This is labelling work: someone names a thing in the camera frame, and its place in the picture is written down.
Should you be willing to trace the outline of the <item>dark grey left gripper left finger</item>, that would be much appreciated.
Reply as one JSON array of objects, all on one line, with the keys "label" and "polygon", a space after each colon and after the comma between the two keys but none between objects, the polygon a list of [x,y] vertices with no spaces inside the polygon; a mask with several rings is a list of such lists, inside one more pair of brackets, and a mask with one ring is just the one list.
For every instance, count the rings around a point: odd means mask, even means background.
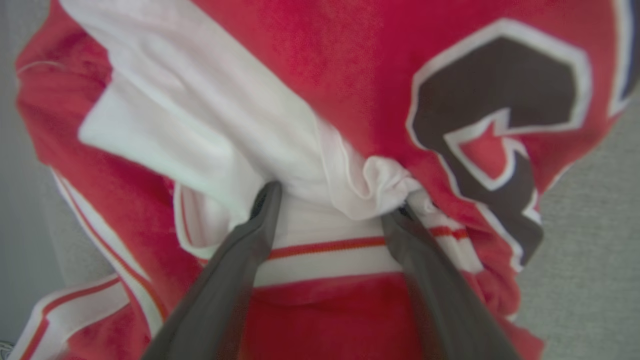
[{"label": "dark grey left gripper left finger", "polygon": [[235,227],[147,346],[144,360],[237,360],[254,280],[274,244],[282,185],[258,192]]}]

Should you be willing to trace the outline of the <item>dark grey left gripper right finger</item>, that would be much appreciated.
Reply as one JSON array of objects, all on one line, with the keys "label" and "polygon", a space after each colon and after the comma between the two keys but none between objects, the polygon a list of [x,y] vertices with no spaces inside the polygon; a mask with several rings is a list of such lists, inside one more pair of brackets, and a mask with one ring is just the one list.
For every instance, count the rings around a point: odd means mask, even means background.
[{"label": "dark grey left gripper right finger", "polygon": [[410,207],[382,217],[400,264],[425,360],[519,360],[512,342]]}]

